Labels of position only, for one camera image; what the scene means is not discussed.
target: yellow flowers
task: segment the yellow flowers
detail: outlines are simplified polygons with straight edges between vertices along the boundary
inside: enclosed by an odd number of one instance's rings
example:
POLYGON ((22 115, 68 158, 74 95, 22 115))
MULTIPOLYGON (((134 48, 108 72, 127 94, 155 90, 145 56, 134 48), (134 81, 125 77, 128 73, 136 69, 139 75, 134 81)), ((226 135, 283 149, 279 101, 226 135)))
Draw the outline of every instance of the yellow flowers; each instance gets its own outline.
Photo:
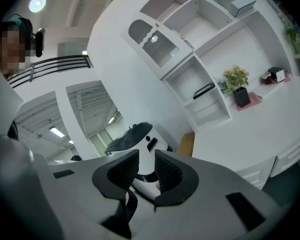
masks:
POLYGON ((232 69, 227 69, 224 72, 226 82, 223 83, 222 91, 232 92, 244 85, 249 85, 248 75, 249 73, 238 65, 233 66, 232 69))

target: ceiling light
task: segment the ceiling light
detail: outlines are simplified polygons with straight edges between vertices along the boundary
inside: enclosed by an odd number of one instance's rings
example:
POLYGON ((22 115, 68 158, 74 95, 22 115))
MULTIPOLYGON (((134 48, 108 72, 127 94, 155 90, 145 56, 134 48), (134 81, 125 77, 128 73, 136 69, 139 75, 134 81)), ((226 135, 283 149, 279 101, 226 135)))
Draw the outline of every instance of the ceiling light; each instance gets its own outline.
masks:
POLYGON ((61 131, 59 131, 56 127, 51 127, 49 129, 51 132, 53 132, 55 135, 58 135, 60 138, 62 138, 63 136, 65 136, 61 131))
POLYGON ((109 121, 109 123, 108 124, 111 124, 113 121, 115 120, 115 118, 114 117, 112 117, 111 119, 110 119, 110 121, 109 121))
POLYGON ((45 5, 47 0, 31 0, 29 3, 29 9, 33 13, 37 13, 41 11, 45 5))

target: white desk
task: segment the white desk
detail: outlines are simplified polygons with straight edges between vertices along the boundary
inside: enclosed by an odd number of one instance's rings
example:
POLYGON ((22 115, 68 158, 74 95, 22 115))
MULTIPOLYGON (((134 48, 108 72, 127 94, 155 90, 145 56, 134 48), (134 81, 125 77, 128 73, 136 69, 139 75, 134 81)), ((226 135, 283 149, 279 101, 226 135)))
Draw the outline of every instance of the white desk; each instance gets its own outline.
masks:
POLYGON ((300 159, 300 77, 281 83, 261 104, 195 135, 192 157, 225 166, 260 188, 300 159))

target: balcony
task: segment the balcony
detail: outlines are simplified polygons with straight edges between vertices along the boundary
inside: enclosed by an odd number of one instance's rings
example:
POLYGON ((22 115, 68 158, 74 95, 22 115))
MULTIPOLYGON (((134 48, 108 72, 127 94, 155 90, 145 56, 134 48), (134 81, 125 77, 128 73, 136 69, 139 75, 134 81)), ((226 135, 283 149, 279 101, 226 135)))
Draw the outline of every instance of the balcony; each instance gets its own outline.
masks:
POLYGON ((9 79, 12 88, 16 88, 22 84, 30 83, 33 80, 63 71, 91 68, 92 64, 88 55, 70 55, 49 58, 42 61, 32 63, 25 71, 15 74, 9 79))

